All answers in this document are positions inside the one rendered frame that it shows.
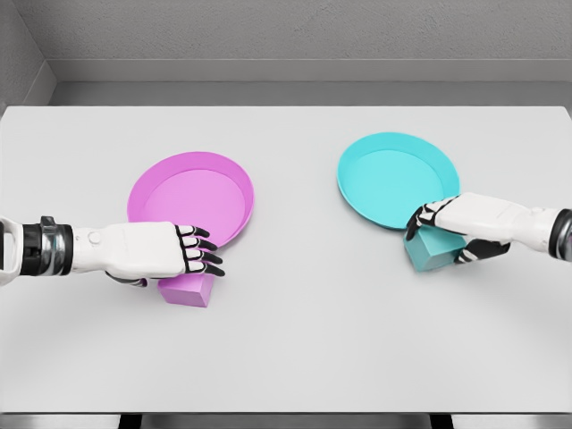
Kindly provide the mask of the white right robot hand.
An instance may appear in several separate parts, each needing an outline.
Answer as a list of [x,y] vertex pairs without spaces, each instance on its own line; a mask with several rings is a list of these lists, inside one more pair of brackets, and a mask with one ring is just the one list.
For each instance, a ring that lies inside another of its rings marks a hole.
[[405,241],[428,226],[472,237],[455,257],[455,265],[502,256],[509,251],[511,238],[496,215],[508,207],[498,198],[470,192],[426,203],[409,218]]

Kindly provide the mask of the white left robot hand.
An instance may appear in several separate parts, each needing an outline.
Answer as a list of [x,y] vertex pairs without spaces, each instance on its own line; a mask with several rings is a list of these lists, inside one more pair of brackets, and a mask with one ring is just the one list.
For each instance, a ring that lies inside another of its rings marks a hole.
[[146,285],[148,279],[183,274],[225,276],[210,233],[170,222],[119,223],[101,231],[105,271],[116,279]]

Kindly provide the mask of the teal cube block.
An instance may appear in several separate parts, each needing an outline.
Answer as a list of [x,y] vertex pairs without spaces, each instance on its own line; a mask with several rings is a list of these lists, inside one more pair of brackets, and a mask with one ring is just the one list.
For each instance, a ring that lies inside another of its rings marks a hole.
[[417,272],[427,272],[454,263],[466,246],[465,238],[457,233],[423,225],[411,240],[403,239],[410,262]]

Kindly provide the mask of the pink cube block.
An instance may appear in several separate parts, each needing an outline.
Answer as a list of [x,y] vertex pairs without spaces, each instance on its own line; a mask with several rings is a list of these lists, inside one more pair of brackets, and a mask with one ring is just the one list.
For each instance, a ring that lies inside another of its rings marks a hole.
[[163,299],[169,304],[207,307],[214,279],[211,274],[182,274],[175,278],[160,280],[157,288]]

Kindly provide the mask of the pink round plate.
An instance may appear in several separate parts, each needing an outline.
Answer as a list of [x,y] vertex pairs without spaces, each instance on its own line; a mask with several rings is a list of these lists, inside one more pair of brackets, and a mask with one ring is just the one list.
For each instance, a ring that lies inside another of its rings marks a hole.
[[187,152],[165,158],[137,179],[127,219],[194,225],[222,247],[244,229],[254,203],[252,180],[239,164],[212,152]]

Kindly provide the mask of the cyan round plate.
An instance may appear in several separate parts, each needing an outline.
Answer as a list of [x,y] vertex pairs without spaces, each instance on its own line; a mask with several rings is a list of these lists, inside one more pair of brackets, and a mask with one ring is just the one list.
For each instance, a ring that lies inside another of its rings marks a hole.
[[359,215],[390,230],[405,230],[420,206],[460,192],[457,169],[445,153],[399,132],[370,134],[349,145],[336,178]]

